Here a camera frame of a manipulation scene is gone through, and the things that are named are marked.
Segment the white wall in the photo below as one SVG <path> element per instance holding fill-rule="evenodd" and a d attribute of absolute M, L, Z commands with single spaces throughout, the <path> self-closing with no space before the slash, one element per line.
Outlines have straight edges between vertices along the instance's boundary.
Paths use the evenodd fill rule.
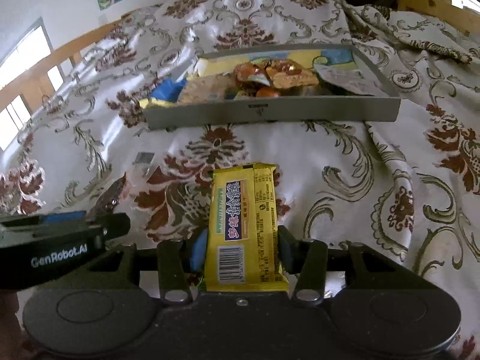
<path fill-rule="evenodd" d="M 0 60 L 42 17 L 54 49 L 133 9 L 165 0 L 124 0 L 100 11 L 97 0 L 0 0 Z"/>

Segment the bed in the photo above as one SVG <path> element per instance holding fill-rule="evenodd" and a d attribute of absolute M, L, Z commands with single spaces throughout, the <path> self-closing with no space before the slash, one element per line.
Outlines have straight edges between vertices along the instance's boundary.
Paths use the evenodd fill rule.
<path fill-rule="evenodd" d="M 354 44 L 401 93 L 397 121 L 148 130 L 138 101 L 188 56 L 275 43 Z M 280 223 L 332 248 L 368 244 L 449 292 L 462 310 L 451 351 L 480 357 L 471 38 L 432 16 L 344 0 L 170 0 L 132 12 L 75 62 L 1 157 L 2 211 L 114 207 L 131 218 L 126 240 L 148 248 L 207 226 L 210 170 L 276 164 Z M 139 152 L 154 153 L 145 176 L 132 171 Z"/>

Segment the yellow wrapper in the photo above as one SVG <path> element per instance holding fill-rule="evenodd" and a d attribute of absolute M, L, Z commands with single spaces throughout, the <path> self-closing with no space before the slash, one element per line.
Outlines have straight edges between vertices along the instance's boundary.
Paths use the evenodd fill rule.
<path fill-rule="evenodd" d="M 208 291 L 288 291 L 277 253 L 274 169 L 254 163 L 213 172 Z"/>

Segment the screw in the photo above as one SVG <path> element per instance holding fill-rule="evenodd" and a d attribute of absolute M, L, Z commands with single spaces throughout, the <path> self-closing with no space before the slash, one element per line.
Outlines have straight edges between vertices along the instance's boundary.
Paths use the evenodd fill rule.
<path fill-rule="evenodd" d="M 237 306 L 248 306 L 248 300 L 244 298 L 237 299 Z"/>
<path fill-rule="evenodd" d="M 188 299 L 188 292 L 182 289 L 172 289 L 165 294 L 165 299 L 175 303 L 184 302 Z"/>
<path fill-rule="evenodd" d="M 315 300 L 320 299 L 320 294 L 314 289 L 301 289 L 297 292 L 297 298 L 304 302 L 315 302 Z"/>

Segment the metal tray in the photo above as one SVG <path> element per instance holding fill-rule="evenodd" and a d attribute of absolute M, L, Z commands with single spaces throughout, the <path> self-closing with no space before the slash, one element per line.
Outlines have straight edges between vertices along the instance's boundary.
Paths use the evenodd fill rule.
<path fill-rule="evenodd" d="M 344 121 L 393 122 L 400 108 L 399 94 L 394 85 L 366 56 L 349 44 L 284 44 L 227 50 L 202 55 L 204 59 L 217 59 L 241 54 L 264 54 L 293 50 L 349 49 L 358 69 L 366 78 L 377 79 L 389 97 L 375 96 L 282 96 L 277 98 L 252 98 L 247 100 L 210 100 L 208 103 L 161 107 L 148 104 L 143 114 L 152 130 L 223 125 L 227 123 L 256 123 L 265 121 L 299 121 L 312 119 Z M 174 69 L 172 78 L 185 72 L 194 59 Z"/>

